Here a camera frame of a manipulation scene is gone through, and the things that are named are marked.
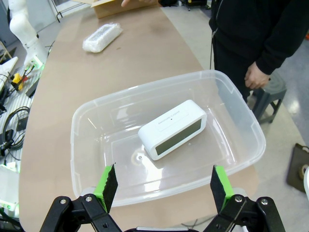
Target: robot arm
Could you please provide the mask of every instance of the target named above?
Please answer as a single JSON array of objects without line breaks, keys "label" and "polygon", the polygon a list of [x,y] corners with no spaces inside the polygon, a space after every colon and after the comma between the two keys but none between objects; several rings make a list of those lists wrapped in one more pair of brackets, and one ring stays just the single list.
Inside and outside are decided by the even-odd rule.
[{"label": "robot arm", "polygon": [[[92,224],[97,232],[122,232],[109,211],[118,182],[114,165],[104,170],[93,194],[80,196],[71,201],[69,197],[55,198],[40,232],[77,232],[82,224]],[[246,226],[249,232],[285,232],[274,201],[270,197],[256,202],[248,197],[228,191],[230,183],[223,167],[214,166],[211,190],[218,215],[203,232],[230,232],[234,225]],[[198,232],[183,228],[137,227],[125,232]]]},{"label": "robot arm", "polygon": [[46,62],[48,53],[41,45],[37,32],[28,20],[26,0],[9,0],[9,8],[12,13],[10,30],[27,51],[24,65],[41,67]]}]

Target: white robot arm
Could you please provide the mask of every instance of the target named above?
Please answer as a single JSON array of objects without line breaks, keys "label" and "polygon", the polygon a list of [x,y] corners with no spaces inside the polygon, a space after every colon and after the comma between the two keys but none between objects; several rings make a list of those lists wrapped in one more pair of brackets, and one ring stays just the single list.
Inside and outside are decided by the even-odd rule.
[{"label": "white robot arm", "polygon": [[37,38],[37,32],[29,23],[26,0],[9,0],[9,8],[12,13],[10,30],[27,51],[24,65],[41,67],[46,62],[48,53]]}]

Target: person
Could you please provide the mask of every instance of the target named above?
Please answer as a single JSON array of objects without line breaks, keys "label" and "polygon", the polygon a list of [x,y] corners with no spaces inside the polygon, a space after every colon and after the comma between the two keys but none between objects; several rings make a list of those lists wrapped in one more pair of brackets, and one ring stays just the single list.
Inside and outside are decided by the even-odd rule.
[{"label": "person", "polygon": [[212,0],[211,15],[215,69],[247,101],[250,90],[264,87],[301,45],[309,29],[309,0]]}]

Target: plastic-wrapped package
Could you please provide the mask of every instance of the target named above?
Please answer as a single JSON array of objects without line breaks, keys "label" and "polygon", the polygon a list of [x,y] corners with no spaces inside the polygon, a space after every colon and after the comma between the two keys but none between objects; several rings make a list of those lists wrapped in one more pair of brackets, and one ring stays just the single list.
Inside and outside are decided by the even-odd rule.
[{"label": "plastic-wrapped package", "polygon": [[119,23],[104,24],[95,33],[84,40],[83,50],[87,52],[101,52],[117,38],[121,32],[122,29]]}]

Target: human hand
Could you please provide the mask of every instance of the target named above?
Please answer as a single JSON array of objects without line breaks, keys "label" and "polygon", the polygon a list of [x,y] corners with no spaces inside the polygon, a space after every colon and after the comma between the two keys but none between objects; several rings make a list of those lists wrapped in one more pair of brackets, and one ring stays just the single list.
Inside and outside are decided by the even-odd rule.
[{"label": "human hand", "polygon": [[263,73],[254,62],[249,66],[246,76],[245,84],[250,89],[261,88],[267,85],[269,81],[269,75]]},{"label": "human hand", "polygon": [[[143,1],[145,3],[152,4],[152,3],[154,3],[157,0],[139,0],[139,1]],[[125,7],[129,2],[130,2],[130,0],[123,0],[122,3],[121,3],[121,6]]]}]

